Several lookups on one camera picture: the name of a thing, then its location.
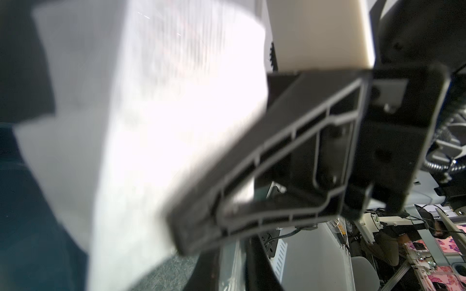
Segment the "white gauze wipe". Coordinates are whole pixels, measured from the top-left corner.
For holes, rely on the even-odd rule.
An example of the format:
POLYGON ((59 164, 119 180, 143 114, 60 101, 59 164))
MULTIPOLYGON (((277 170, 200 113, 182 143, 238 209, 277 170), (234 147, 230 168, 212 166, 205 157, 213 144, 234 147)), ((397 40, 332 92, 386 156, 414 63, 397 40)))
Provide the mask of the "white gauze wipe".
POLYGON ((127 291, 174 253, 166 214, 265 111, 252 2, 57 1, 32 12, 55 112, 13 128, 86 289, 127 291))

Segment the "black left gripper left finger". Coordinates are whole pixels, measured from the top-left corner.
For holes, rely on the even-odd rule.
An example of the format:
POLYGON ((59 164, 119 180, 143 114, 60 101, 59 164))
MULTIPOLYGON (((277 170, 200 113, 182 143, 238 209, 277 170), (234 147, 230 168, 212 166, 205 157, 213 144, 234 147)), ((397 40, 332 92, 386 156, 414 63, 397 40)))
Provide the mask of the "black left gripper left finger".
POLYGON ((218 291, 221 250, 203 252, 183 291, 218 291))

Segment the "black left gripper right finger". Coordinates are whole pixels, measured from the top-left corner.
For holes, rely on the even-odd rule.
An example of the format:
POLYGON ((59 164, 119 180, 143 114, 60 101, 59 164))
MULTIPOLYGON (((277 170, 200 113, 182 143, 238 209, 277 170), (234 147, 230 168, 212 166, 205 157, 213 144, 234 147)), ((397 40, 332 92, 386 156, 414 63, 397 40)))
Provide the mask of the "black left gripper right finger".
POLYGON ((245 288, 247 291, 282 291, 259 236, 246 241, 245 288))

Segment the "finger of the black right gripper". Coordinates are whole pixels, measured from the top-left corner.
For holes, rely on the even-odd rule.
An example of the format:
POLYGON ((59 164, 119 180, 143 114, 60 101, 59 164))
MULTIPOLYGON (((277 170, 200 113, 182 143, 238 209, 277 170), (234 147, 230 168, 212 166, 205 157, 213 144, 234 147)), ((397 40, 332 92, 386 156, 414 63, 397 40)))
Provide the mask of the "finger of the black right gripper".
POLYGON ((266 113, 169 214, 179 254, 340 214, 371 81, 369 70, 270 73, 266 113))

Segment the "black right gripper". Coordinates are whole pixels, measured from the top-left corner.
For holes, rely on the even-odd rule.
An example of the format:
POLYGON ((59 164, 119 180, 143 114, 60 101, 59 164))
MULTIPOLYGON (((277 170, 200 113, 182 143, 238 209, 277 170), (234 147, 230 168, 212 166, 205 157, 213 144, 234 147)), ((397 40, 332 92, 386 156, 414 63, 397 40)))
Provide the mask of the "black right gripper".
POLYGON ((447 177, 466 161, 444 136, 466 108, 464 1, 376 1, 370 100, 342 215, 359 218, 370 198, 399 213, 419 170, 447 177))

